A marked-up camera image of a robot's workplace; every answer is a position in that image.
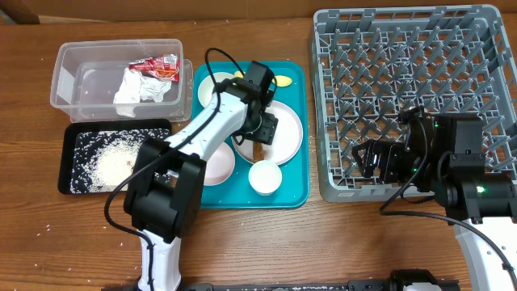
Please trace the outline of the brown carrot stick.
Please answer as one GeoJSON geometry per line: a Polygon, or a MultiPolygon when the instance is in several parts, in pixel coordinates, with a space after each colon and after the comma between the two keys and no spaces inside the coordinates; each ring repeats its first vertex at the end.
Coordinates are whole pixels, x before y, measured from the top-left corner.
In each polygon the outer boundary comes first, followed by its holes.
{"type": "Polygon", "coordinates": [[[253,163],[260,162],[265,159],[263,145],[259,142],[253,143],[253,163]]]}

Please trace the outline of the pink bowl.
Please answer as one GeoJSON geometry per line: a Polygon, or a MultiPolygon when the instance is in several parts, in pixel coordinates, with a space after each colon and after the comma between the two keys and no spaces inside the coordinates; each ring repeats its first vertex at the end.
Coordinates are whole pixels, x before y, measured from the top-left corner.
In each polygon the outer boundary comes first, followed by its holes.
{"type": "Polygon", "coordinates": [[[215,186],[225,182],[232,175],[235,163],[232,149],[223,142],[207,162],[204,186],[215,186]]]}

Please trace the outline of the cream green bowl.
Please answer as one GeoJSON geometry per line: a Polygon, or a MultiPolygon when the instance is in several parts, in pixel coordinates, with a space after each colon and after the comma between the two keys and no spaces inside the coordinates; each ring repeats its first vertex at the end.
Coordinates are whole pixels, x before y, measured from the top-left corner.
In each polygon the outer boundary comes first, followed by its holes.
{"type": "MultiPolygon", "coordinates": [[[[213,74],[216,82],[222,82],[225,79],[233,79],[234,75],[226,72],[217,72],[213,74]]],[[[205,108],[212,99],[214,83],[210,76],[207,76],[198,87],[198,100],[203,108],[205,108]]]]}

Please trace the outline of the red snack wrapper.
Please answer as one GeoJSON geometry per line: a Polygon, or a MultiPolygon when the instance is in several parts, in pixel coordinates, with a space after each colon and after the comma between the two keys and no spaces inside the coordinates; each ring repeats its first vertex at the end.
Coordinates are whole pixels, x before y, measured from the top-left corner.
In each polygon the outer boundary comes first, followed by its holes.
{"type": "Polygon", "coordinates": [[[153,78],[178,82],[181,60],[175,54],[165,54],[131,62],[128,64],[128,68],[153,78]]]}

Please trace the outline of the white napkin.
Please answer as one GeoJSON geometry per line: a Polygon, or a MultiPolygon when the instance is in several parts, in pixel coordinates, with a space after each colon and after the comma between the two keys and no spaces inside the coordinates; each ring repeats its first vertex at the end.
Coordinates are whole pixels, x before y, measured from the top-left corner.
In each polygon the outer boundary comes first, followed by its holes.
{"type": "Polygon", "coordinates": [[[130,103],[162,102],[171,87],[170,80],[147,77],[140,71],[125,68],[122,83],[113,99],[114,104],[123,104],[123,107],[116,107],[116,113],[119,116],[135,117],[134,107],[129,106],[130,103]]]}

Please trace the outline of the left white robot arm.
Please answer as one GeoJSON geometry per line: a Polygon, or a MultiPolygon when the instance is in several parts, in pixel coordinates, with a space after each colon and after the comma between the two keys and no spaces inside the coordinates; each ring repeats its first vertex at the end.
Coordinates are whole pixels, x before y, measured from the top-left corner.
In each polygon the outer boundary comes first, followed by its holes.
{"type": "Polygon", "coordinates": [[[139,149],[124,211],[129,233],[141,240],[138,290],[176,290],[179,252],[200,209],[207,161],[227,137],[272,143],[277,118],[266,111],[277,89],[275,76],[226,79],[210,103],[183,131],[164,141],[150,138],[139,149]]]}

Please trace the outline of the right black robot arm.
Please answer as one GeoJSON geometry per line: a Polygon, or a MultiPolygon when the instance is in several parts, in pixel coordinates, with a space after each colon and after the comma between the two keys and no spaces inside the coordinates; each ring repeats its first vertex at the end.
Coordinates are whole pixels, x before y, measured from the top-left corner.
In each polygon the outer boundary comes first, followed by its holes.
{"type": "Polygon", "coordinates": [[[516,288],[516,189],[504,173],[488,173],[482,150],[482,120],[475,114],[402,113],[409,128],[403,142],[368,140],[352,148],[361,175],[380,173],[401,187],[380,207],[388,207],[406,190],[429,192],[443,215],[398,211],[398,215],[445,221],[455,229],[476,290],[516,288]]]}

